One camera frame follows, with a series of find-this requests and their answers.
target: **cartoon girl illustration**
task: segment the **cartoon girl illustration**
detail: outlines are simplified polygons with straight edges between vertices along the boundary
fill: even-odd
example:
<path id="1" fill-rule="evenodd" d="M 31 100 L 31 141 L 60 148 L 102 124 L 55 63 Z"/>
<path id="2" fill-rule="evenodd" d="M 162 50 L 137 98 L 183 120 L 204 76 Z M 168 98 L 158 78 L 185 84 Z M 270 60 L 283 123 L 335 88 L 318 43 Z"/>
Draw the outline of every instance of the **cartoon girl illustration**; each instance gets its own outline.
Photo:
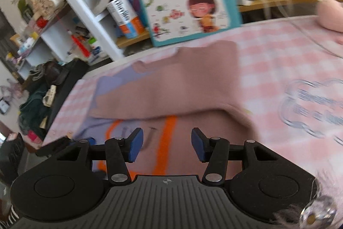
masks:
<path id="1" fill-rule="evenodd" d="M 214 32 L 219 28 L 214 25 L 216 3 L 214 0 L 188 0 L 188 11 L 197 18 L 203 32 Z"/>

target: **pink sweater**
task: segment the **pink sweater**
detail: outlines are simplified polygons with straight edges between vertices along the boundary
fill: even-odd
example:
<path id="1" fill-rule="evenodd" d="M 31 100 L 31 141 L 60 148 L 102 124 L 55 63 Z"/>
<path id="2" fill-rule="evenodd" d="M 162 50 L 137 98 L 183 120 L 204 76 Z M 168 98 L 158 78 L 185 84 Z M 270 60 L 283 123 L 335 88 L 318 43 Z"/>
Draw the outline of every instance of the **pink sweater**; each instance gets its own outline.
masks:
<path id="1" fill-rule="evenodd" d="M 137 72 L 151 72 L 97 98 L 96 118 L 137 120 L 144 144 L 131 175 L 203 175 L 191 145 L 191 130 L 199 127 L 207 137 L 243 144 L 254 138 L 252 123 L 240 104 L 237 48 L 234 42 L 217 41 L 208 47 L 181 47 L 177 54 L 152 63 L 136 62 Z M 239 164 L 229 163 L 228 175 Z"/>

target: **pink checkered bedsheet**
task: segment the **pink checkered bedsheet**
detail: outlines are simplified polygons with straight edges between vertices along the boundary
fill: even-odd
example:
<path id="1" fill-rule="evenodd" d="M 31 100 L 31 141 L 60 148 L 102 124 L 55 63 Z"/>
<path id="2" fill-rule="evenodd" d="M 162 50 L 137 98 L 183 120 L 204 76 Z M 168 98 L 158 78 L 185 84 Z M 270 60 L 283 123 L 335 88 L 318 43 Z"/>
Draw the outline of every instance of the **pink checkered bedsheet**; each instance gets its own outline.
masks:
<path id="1" fill-rule="evenodd" d="M 321 28 L 314 16 L 291 21 L 318 42 L 333 41 L 337 36 Z M 243 25 L 174 45 L 141 60 L 155 61 L 173 55 L 179 46 L 200 47 L 218 39 L 238 45 L 242 102 L 259 133 L 256 140 L 313 174 L 330 164 L 342 176 L 343 59 L 315 45 L 287 19 Z M 75 133 L 86 117 L 98 78 L 112 76 L 127 66 L 79 80 L 44 144 Z"/>

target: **purple cloth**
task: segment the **purple cloth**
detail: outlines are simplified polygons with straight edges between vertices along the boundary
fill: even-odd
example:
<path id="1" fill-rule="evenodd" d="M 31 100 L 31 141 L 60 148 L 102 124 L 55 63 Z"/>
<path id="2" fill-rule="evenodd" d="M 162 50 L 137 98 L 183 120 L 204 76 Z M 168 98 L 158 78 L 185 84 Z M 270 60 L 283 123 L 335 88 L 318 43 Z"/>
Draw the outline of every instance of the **purple cloth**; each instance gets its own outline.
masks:
<path id="1" fill-rule="evenodd" d="M 106 94 L 116 89 L 117 87 L 120 87 L 121 85 L 125 85 L 128 82 L 138 80 L 147 74 L 148 73 L 137 73 L 131 66 L 129 66 L 112 77 L 104 76 L 99 78 L 89 110 L 96 108 L 95 99 L 99 95 Z M 88 114 L 89 111 L 87 112 L 86 119 L 83 121 L 78 131 L 74 134 L 73 138 L 75 140 L 81 140 L 93 137 L 96 140 L 97 144 L 103 144 L 104 134 L 113 122 L 113 119 L 93 118 L 88 116 Z M 116 131 L 121 132 L 121 134 L 118 136 L 127 138 L 133 131 L 132 127 L 135 127 L 135 125 L 138 125 L 137 121 L 132 121 L 132 125 L 130 125 L 129 127 L 128 123 L 120 124 L 116 129 Z"/>

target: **wooden shelf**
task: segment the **wooden shelf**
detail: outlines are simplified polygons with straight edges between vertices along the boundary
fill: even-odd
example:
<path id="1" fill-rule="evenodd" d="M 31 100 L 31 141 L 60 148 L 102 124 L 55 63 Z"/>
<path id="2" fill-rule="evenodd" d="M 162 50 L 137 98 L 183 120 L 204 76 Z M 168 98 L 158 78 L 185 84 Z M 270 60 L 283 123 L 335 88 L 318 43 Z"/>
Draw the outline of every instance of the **wooden shelf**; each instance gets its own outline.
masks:
<path id="1" fill-rule="evenodd" d="M 268 1 L 268 5 L 270 7 L 277 6 L 277 3 L 274 0 L 266 0 L 266 1 Z M 292 4 L 317 2 L 317 0 L 291 0 L 291 1 L 292 1 Z M 287 5 L 287 0 L 279 0 L 279 2 L 282 5 Z M 258 9 L 263 9 L 263 8 L 264 8 L 264 3 L 261 2 L 260 0 L 255 1 L 252 5 L 249 5 L 249 6 L 243 6 L 243 5 L 238 6 L 238 9 L 240 12 L 247 12 L 247 11 L 258 10 Z M 133 39 L 127 39 L 125 36 L 120 37 L 116 41 L 116 44 L 117 44 L 118 48 L 122 49 L 122 48 L 125 48 L 127 46 L 138 43 L 140 41 L 143 41 L 145 39 L 148 39 L 148 38 L 150 38 L 150 34 L 148 31 L 145 31 L 140 36 L 133 38 Z"/>
<path id="2" fill-rule="evenodd" d="M 146 30 L 142 34 L 140 34 L 138 37 L 133 38 L 133 39 L 127 39 L 125 36 L 122 36 L 118 38 L 118 40 L 116 41 L 116 45 L 118 46 L 118 48 L 122 49 L 148 38 L 150 38 L 150 33 Z"/>
<path id="3" fill-rule="evenodd" d="M 275 7 L 277 6 L 277 3 L 274 0 L 265 0 L 268 3 L 269 7 Z M 287 0 L 279 0 L 279 2 L 282 5 L 287 5 Z M 317 0 L 291 0 L 292 4 L 297 4 L 297 3 L 314 3 L 317 2 Z M 243 6 L 239 5 L 238 6 L 240 12 L 247 12 L 247 11 L 252 11 L 252 10 L 257 10 L 257 9 L 263 9 L 264 8 L 264 3 L 260 0 L 254 1 L 252 5 L 249 6 Z"/>

